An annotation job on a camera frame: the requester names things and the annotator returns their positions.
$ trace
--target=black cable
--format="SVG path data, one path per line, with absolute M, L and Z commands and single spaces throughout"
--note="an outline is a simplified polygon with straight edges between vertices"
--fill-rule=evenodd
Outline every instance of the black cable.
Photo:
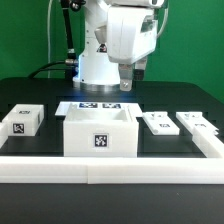
M 28 75 L 28 78 L 29 78 L 29 79 L 33 79 L 33 78 L 36 76 L 36 74 L 38 74 L 39 72 L 43 71 L 44 69 L 49 68 L 49 67 L 51 67 L 51 66 L 53 66 L 53 65 L 59 65 L 59 64 L 65 64 L 65 62 L 64 62 L 64 61 L 55 61 L 55 62 L 48 63 L 48 64 L 46 64 L 46 65 L 43 65 L 42 67 L 40 67 L 40 68 L 37 69 L 36 71 L 30 73 L 30 74 Z

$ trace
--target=small white block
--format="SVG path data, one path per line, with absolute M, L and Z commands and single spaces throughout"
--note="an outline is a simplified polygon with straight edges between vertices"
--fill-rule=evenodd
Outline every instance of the small white block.
M 143 113 L 143 119 L 154 135 L 179 135 L 179 128 L 165 111 Z
M 9 136 L 35 136 L 44 119 L 43 105 L 17 104 L 3 119 Z
M 194 127 L 192 140 L 207 158 L 224 158 L 224 144 L 207 128 Z
M 214 135 L 218 134 L 218 129 L 202 116 L 202 112 L 177 112 L 176 117 L 191 134 L 195 127 L 204 127 Z
M 4 123 L 0 123 L 0 148 L 4 145 L 7 139 L 8 139 L 7 125 Z

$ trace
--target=green wall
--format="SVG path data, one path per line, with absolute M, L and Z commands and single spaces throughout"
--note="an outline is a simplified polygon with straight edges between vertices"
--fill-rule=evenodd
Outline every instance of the green wall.
M 145 80 L 191 82 L 224 102 L 224 1 L 170 0 L 169 21 L 149 56 Z M 0 6 L 0 78 L 27 76 L 47 63 L 48 0 Z M 75 48 L 82 49 L 83 13 L 72 13 Z M 52 60 L 66 57 L 62 12 L 52 12 Z

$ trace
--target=white plastic part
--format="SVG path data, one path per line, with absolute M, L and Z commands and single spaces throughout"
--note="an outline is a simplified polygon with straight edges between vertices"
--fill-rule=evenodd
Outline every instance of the white plastic part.
M 8 139 L 7 125 L 4 123 L 0 123 L 0 149 L 5 144 L 7 139 Z
M 165 0 L 105 0 L 107 4 L 130 5 L 130 6 L 147 6 L 151 8 L 161 8 Z
M 43 119 L 43 105 L 17 104 L 2 122 L 9 136 L 35 136 Z
M 195 127 L 204 127 L 214 135 L 218 134 L 218 129 L 202 116 L 202 112 L 177 112 L 176 117 L 191 134 Z
M 224 144 L 205 127 L 194 127 L 193 142 L 207 158 L 223 158 Z
M 133 64 L 155 50 L 158 21 L 153 15 L 149 8 L 109 8 L 107 53 L 111 62 Z
M 69 106 L 64 120 L 64 156 L 137 157 L 137 143 L 138 122 L 127 107 Z
M 143 113 L 143 119 L 154 135 L 179 135 L 180 129 L 165 111 Z
M 223 159 L 0 157 L 0 183 L 224 184 Z

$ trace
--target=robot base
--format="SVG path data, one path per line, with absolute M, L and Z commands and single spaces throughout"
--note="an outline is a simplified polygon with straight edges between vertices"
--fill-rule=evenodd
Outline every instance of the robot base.
M 97 84 L 77 82 L 75 80 L 73 80 L 73 87 L 77 89 L 86 90 L 86 91 L 92 91 L 92 92 L 116 92 L 120 90 L 119 84 L 97 85 Z

